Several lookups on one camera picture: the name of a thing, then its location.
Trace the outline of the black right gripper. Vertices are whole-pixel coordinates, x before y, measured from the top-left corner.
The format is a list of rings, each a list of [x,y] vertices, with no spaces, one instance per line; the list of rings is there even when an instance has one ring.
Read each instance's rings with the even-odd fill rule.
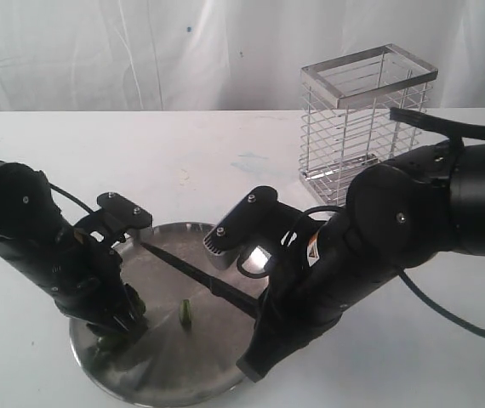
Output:
[[[348,211],[294,223],[297,238],[281,251],[247,350],[237,367],[262,380],[278,363],[333,328],[342,314],[377,288],[379,255],[359,236]]]

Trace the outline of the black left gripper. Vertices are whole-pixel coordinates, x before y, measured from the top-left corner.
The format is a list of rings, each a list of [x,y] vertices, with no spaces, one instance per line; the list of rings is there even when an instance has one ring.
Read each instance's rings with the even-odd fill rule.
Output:
[[[97,336],[146,331],[146,304],[129,283],[123,284],[120,257],[111,249],[77,229],[56,229],[34,236],[33,250],[35,285],[62,313],[86,321]]]

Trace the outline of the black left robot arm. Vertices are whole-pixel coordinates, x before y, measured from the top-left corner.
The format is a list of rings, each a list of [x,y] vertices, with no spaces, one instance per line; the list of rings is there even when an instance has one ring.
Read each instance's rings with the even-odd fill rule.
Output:
[[[98,196],[98,210],[70,224],[46,175],[0,161],[0,258],[48,294],[58,310],[99,335],[131,336],[144,323],[144,304],[123,281],[114,249],[151,226],[152,215],[118,193]]]

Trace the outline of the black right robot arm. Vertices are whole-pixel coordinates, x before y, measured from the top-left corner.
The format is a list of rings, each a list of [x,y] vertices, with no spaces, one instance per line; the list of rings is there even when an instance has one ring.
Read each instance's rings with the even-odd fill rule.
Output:
[[[439,252],[485,257],[485,127],[393,108],[390,118],[443,141],[360,172],[345,205],[318,222],[276,204],[253,240],[272,268],[238,368],[259,381],[342,314]]]

